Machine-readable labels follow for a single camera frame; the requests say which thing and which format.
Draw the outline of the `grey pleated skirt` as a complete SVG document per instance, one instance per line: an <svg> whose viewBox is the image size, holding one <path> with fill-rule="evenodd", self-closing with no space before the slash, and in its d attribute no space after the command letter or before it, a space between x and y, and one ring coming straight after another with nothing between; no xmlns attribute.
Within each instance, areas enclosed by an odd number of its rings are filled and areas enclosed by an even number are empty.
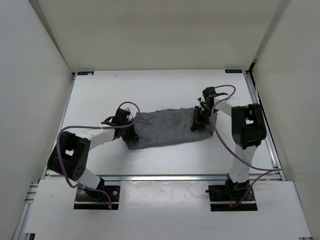
<svg viewBox="0 0 320 240"><path fill-rule="evenodd" d="M138 140L126 141L129 150L193 143L212 137L206 129L191 131L195 109L163 109L141 112L134 123Z"/></svg>

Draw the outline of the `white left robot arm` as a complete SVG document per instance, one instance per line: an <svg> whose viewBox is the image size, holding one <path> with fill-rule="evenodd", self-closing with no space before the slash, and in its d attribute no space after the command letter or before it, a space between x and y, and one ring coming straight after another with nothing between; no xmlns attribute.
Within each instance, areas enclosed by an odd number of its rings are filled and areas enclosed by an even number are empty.
<svg viewBox="0 0 320 240"><path fill-rule="evenodd" d="M105 197L105 181L87 169L89 151L107 142L122 138L124 141L138 141L131 114L125 117L110 116L97 128L89 128L80 133L63 131L54 147L47 168L76 182L78 187L93 200Z"/></svg>

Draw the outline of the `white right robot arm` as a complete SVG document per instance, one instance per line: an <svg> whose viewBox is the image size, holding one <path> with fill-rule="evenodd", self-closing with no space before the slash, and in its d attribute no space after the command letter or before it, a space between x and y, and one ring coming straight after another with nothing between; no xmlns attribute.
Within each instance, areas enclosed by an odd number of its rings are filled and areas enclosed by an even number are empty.
<svg viewBox="0 0 320 240"><path fill-rule="evenodd" d="M241 106L226 92L216 92L212 87L202 91L199 104L194 107L191 131L213 129L223 146L233 156L233 163L227 174L223 193L230 200L236 200L249 191L251 169L267 171L252 165L253 157L267 136L262 108L258 103ZM231 135L235 150L223 141L216 127L215 114L223 112L231 118Z"/></svg>

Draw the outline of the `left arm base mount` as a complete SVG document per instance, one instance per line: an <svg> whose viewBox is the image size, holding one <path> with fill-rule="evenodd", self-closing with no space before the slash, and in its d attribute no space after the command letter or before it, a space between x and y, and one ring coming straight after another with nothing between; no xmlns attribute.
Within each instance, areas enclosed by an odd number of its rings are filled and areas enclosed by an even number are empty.
<svg viewBox="0 0 320 240"><path fill-rule="evenodd" d="M118 210L120 202L120 185L104 184L102 192L96 192L83 187L76 189L73 208L75 210Z"/></svg>

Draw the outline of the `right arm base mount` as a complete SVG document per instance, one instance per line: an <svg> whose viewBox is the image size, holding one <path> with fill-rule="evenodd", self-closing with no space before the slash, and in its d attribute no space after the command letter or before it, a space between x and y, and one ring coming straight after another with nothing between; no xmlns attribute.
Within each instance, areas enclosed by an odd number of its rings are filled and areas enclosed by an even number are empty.
<svg viewBox="0 0 320 240"><path fill-rule="evenodd" d="M258 211L253 189L249 192L229 193L225 185L209 185L205 193L209 196L211 212L254 212Z"/></svg>

